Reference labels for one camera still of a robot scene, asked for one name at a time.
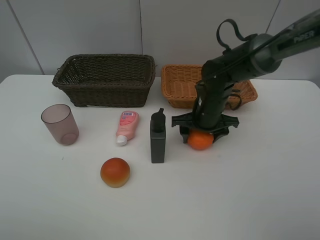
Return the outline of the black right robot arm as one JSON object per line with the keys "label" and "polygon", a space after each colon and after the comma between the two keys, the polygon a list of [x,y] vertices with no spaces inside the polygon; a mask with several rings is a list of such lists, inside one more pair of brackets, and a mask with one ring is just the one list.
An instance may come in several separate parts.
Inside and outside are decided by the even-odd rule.
{"label": "black right robot arm", "polygon": [[320,46],[320,11],[302,17],[276,35],[266,33],[243,37],[238,25],[230,23],[242,45],[231,49],[220,33],[218,43],[225,49],[220,57],[208,60],[201,68],[201,79],[195,85],[196,100],[192,112],[174,116],[173,127],[179,126],[183,142],[190,132],[209,133],[216,141],[229,134],[229,127],[238,127],[237,117],[223,114],[228,97],[236,83],[275,72],[283,59],[318,48]]}

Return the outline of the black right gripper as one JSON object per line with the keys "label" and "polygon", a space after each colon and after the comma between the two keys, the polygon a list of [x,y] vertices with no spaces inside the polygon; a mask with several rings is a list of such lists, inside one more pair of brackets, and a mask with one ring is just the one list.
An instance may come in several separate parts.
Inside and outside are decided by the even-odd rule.
{"label": "black right gripper", "polygon": [[237,117],[223,114],[234,85],[219,79],[200,81],[195,85],[197,97],[192,112],[171,118],[171,126],[179,126],[184,144],[188,143],[191,129],[213,133],[214,144],[230,133],[228,127],[239,126]]}

